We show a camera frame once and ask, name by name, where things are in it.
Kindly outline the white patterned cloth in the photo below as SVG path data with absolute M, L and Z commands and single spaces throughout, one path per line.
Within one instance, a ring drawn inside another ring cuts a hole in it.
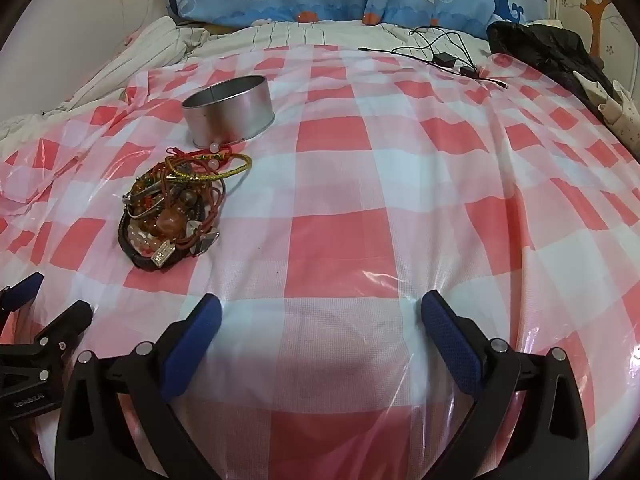
M 613 90 L 608 92 L 600 84 L 574 72 L 589 102 L 594 105 L 603 119 L 603 123 L 611 130 L 620 143 L 634 155 L 639 157 L 639 111 L 630 93 L 613 81 Z

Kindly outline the round silver metal tin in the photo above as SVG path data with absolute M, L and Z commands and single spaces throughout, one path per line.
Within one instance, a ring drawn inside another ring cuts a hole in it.
M 198 90 L 181 107 L 191 141 L 198 148 L 253 139 L 276 118 L 268 80 L 259 75 L 232 78 Z

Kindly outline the black jacket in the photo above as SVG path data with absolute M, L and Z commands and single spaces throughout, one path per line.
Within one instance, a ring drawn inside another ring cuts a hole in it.
M 575 72 L 594 84 L 600 84 L 608 96 L 620 103 L 612 81 L 587 52 L 576 32 L 541 24 L 495 22 L 487 27 L 487 39 L 493 54 L 510 55 L 538 70 L 577 96 L 596 116 L 600 112 L 590 101 Z

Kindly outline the silver metal bangle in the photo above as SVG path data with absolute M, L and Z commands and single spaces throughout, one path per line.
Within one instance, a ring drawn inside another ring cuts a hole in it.
M 142 219 L 166 205 L 170 184 L 163 180 L 141 177 L 130 191 L 122 196 L 124 213 L 131 219 Z

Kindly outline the red white checkered plastic sheet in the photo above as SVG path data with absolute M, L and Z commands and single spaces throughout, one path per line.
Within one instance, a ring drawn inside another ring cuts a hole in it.
M 175 409 L 221 477 L 416 479 L 470 404 L 419 320 L 436 289 L 488 337 L 567 352 L 600 474 L 639 416 L 639 165 L 550 79 L 486 72 L 303 46 L 137 74 L 1 154 L 2 282 L 44 277 L 14 335 L 82 299 L 81 348 L 117 356 L 211 292 L 221 330 Z M 241 145 L 218 240 L 135 268 L 122 196 L 190 150 L 187 96 L 248 74 L 276 119 Z

